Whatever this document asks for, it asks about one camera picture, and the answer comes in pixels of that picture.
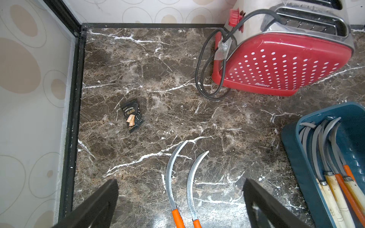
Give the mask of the red dotted toaster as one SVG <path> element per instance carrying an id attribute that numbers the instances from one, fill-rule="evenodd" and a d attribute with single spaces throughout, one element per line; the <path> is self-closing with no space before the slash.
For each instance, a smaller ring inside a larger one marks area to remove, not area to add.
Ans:
<path id="1" fill-rule="evenodd" d="M 237 1 L 212 79 L 218 85 L 292 96 L 341 69 L 355 47 L 345 1 Z"/>

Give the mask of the wooden handle sickle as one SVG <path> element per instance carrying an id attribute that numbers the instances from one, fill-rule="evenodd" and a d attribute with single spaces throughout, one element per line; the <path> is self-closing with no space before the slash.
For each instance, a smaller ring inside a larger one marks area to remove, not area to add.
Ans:
<path id="1" fill-rule="evenodd" d="M 339 149 L 339 146 L 337 145 L 337 142 L 336 142 L 336 136 L 337 136 L 337 131 L 338 131 L 339 126 L 340 126 L 340 122 L 337 122 L 330 133 L 330 142 L 331 142 L 333 155 L 334 155 L 338 170 L 340 172 L 340 175 L 341 175 L 342 179 L 344 180 L 345 186 L 347 187 L 350 194 L 354 198 L 354 200 L 355 200 L 358 208 L 362 212 L 362 214 L 365 215 L 365 195 L 362 192 L 362 190 L 359 188 L 359 186 L 357 185 L 356 181 L 347 174 L 346 169 L 344 168 L 344 164 L 343 164 L 344 159 L 341 159 L 341 156 L 340 156 L 341 150 Z"/>
<path id="2" fill-rule="evenodd" d="M 324 131 L 326 129 L 326 125 L 328 124 L 328 122 L 329 122 L 328 120 L 324 120 L 321 123 L 322 130 L 320 131 L 319 137 L 318 137 L 318 146 L 319 146 L 320 156 L 321 156 L 322 163 L 324 166 L 324 176 L 325 176 L 327 183 L 330 186 L 330 189 L 331 189 L 334 199 L 337 203 L 337 206 L 343 216 L 343 219 L 346 224 L 346 228 L 355 228 L 353 218 L 351 216 L 351 213 L 348 208 L 345 197 L 341 191 L 340 185 L 338 184 L 336 176 L 332 172 L 332 170 L 327 162 L 327 156 L 326 156 L 326 152 L 325 152 Z"/>
<path id="3" fill-rule="evenodd" d="M 303 154 L 307 160 L 309 160 L 308 153 L 307 153 L 307 142 L 308 142 L 308 135 L 311 129 L 316 129 L 315 122 L 302 122 L 300 126 L 304 126 L 304 128 L 299 133 L 299 139 L 301 140 L 301 144 L 303 146 Z"/>

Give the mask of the teal plastic storage box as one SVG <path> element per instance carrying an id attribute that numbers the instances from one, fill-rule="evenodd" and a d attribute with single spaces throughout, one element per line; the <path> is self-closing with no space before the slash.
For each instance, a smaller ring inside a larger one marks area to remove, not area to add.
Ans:
<path id="1" fill-rule="evenodd" d="M 284 126 L 281 139 L 316 227 L 365 225 L 365 109 L 348 102 Z"/>

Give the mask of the orange handle sickle small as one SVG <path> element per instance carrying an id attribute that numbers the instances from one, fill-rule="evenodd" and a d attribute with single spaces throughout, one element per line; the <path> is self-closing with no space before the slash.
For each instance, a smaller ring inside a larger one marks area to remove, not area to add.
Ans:
<path id="1" fill-rule="evenodd" d="M 337 153 L 338 153 L 338 156 L 340 158 L 340 162 L 341 162 L 341 165 L 345 171 L 345 173 L 347 174 L 347 176 L 351 177 L 352 180 L 356 181 L 353 174 L 352 174 L 352 171 L 351 169 L 349 168 L 349 166 L 347 165 L 346 161 L 345 161 L 345 158 L 343 157 L 343 154 L 341 153 L 341 150 L 339 148 L 338 145 L 336 145 L 336 149 L 337 149 Z"/>

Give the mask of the black snack packet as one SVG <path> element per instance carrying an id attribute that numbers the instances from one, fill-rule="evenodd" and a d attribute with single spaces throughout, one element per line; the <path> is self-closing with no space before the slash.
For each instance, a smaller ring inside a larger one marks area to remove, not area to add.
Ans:
<path id="1" fill-rule="evenodd" d="M 136 98 L 121 105 L 120 108 L 124 114 L 129 133 L 132 133 L 144 123 L 139 101 Z"/>

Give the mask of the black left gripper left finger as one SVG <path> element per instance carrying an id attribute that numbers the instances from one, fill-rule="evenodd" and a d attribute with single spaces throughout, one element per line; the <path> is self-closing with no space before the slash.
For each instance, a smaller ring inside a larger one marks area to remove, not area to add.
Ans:
<path id="1" fill-rule="evenodd" d="M 116 179 L 104 183 L 55 228 L 109 228 L 118 200 Z"/>

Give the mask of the wooden handle sickle diagonal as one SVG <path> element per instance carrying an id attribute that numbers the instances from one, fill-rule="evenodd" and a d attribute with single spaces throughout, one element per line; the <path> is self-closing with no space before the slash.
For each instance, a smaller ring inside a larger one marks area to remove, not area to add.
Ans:
<path id="1" fill-rule="evenodd" d="M 324 197 L 325 204 L 328 207 L 331 217 L 335 223 L 335 227 L 345 228 L 346 224 L 343 219 L 343 216 L 337 206 L 337 203 L 334 199 L 330 186 L 325 180 L 324 174 L 318 164 L 318 137 L 321 130 L 322 130 L 321 124 L 317 125 L 316 128 L 314 129 L 310 146 L 312 154 L 312 163 L 316 174 L 316 181 L 319 185 L 321 194 Z"/>

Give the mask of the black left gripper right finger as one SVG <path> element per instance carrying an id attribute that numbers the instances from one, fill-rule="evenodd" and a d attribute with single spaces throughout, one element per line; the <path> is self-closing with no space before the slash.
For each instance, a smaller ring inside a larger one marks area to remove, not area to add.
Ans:
<path id="1" fill-rule="evenodd" d="M 253 179 L 245 180 L 243 196 L 253 228 L 308 227 Z"/>

